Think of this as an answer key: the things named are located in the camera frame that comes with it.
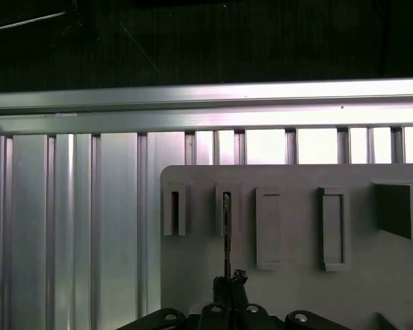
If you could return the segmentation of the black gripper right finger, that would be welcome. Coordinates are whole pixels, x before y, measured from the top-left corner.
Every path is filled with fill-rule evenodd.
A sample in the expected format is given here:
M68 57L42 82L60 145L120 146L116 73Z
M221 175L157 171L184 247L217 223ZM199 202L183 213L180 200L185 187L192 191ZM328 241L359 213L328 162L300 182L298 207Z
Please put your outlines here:
M292 311L284 320L270 315L261 305L248 301L245 290L247 279L246 272L240 269L235 270L229 279L237 329L348 330L347 327L310 311Z

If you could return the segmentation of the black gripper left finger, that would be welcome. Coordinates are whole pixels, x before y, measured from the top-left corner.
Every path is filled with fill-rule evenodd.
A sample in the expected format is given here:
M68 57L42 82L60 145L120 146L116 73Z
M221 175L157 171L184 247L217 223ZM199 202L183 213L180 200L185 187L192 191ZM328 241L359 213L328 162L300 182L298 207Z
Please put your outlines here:
M185 316L174 308L162 308L143 316L120 329L230 329L231 279L216 277L213 281L213 302L200 313Z

